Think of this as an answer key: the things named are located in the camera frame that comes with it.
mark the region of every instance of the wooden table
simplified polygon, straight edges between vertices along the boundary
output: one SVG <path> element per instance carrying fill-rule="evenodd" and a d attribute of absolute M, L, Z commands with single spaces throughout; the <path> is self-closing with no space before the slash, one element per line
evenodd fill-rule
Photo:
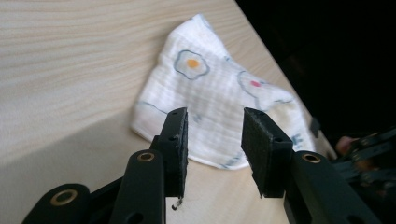
<path fill-rule="evenodd" d="M 295 93 L 232 0 L 0 3 L 0 223 L 21 223 L 62 184 L 94 191 L 123 175 L 149 147 L 129 128 L 135 99 L 167 35 L 198 13 L 236 62 Z M 175 201 L 170 224 L 288 223 L 283 200 L 261 199 L 249 168 L 190 161 L 177 211 Z"/>

